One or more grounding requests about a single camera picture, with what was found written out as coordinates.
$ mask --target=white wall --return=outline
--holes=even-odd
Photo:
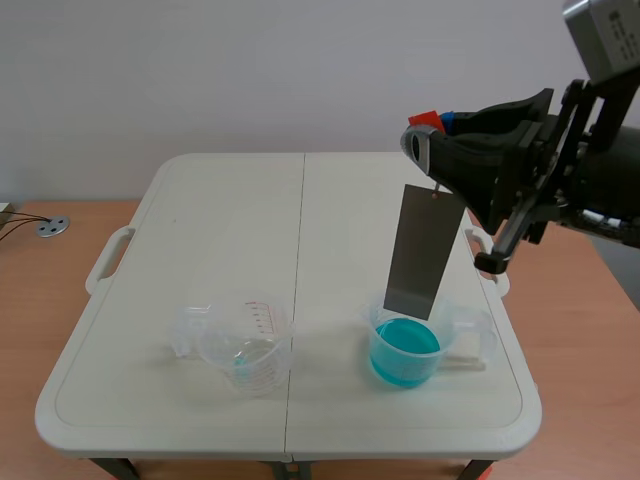
[[[397,150],[585,73],[561,0],[4,0],[0,197],[139,197],[188,152]],[[640,119],[640,110],[632,114]]]

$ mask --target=measuring cup handle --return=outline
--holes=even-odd
[[[480,348],[478,360],[486,366],[493,358],[498,347],[498,336],[493,331],[493,319],[485,312],[465,312],[457,317],[456,331],[478,335]]]

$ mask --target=clear measuring cup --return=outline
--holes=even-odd
[[[170,329],[178,357],[195,351],[250,396],[264,395],[288,378],[292,336],[282,305],[256,296],[184,308]]]
[[[382,379],[400,387],[416,387],[428,380],[463,334],[479,339],[477,352],[465,356],[476,368],[487,364],[498,343],[488,314],[447,300],[436,304],[428,321],[385,310],[382,302],[363,312],[369,326],[371,365]]]

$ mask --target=blue liquid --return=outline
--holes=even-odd
[[[413,354],[436,353],[440,343],[426,326],[408,318],[394,318],[376,332],[398,350]],[[440,356],[416,358],[379,345],[370,352],[374,370],[384,380],[405,388],[415,387],[429,378],[440,363]]]

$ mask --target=plastic measuring cup with blue liquid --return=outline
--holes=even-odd
[[[477,364],[486,364],[498,338],[491,317],[443,300],[429,320],[420,320],[385,310],[381,303],[365,313],[369,325],[369,358],[375,372],[385,381],[405,388],[427,381],[462,334],[479,338]]]

